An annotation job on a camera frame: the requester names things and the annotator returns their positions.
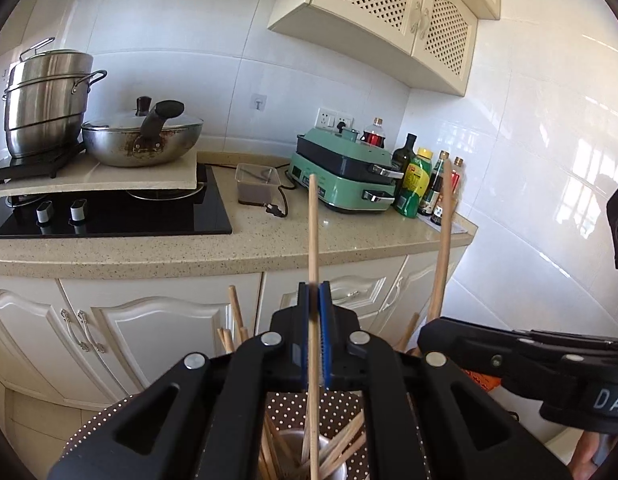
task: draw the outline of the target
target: black handle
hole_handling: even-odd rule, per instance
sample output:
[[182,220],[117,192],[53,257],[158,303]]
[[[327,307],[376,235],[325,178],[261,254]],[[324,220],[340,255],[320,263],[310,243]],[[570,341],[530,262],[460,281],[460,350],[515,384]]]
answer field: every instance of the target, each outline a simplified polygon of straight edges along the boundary
[[135,100],[135,115],[137,117],[145,117],[151,108],[151,98],[147,95],[142,95]]
[[185,105],[180,101],[160,101],[156,103],[140,126],[140,137],[158,142],[165,121],[178,117],[184,110]]

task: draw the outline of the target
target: screw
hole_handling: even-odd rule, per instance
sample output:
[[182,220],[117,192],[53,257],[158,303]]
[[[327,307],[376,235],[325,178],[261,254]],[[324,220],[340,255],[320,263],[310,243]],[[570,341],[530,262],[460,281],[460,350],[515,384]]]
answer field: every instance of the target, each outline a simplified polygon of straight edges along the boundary
[[206,359],[202,354],[189,354],[185,357],[184,364],[189,370],[196,370],[197,368],[202,368]]
[[565,354],[563,357],[575,363],[579,363],[585,360],[581,355],[577,355],[577,354]]
[[369,341],[371,341],[371,336],[362,330],[356,330],[349,334],[349,341],[351,341],[354,345],[366,345]]
[[446,364],[446,356],[440,352],[429,352],[426,354],[425,361],[428,365],[439,368]]
[[265,332],[260,336],[264,346],[276,346],[282,342],[282,336],[278,332]]

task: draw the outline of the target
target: countertop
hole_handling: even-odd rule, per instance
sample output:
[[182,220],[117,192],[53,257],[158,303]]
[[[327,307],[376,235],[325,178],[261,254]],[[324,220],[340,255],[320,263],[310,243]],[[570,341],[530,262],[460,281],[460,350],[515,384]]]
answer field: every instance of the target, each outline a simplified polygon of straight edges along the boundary
[[[227,164],[230,160],[222,158],[217,163]],[[214,174],[233,226],[231,235],[2,239],[0,274],[131,279],[243,274],[308,266],[305,189],[285,192],[289,216],[275,218],[262,207],[238,204],[234,170],[214,168]],[[403,218],[393,209],[381,214],[343,215],[320,204],[319,218],[321,265],[439,248],[438,232],[418,219]],[[476,230],[464,219],[459,220],[470,232],[452,235],[452,247],[470,244]]]

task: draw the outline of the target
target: lid knob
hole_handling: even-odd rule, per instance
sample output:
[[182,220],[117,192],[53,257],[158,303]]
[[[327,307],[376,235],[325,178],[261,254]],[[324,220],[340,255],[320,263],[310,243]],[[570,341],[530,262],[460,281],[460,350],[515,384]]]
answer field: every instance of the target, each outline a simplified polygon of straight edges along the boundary
[[141,95],[135,100],[135,115],[137,117],[145,117],[151,108],[151,98],[147,95]]

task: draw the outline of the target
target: black glass stovetop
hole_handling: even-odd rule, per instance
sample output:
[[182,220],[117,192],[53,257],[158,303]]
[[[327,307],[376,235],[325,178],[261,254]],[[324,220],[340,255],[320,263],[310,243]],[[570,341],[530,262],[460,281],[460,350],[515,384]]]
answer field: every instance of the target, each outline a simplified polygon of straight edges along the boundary
[[[72,238],[118,236],[215,235],[233,231],[214,173],[198,164],[201,191],[178,200],[141,200],[124,190],[51,193],[43,200],[53,203],[54,214],[38,222],[40,202],[12,208],[0,198],[0,238]],[[70,206],[87,200],[83,222],[73,222]]]

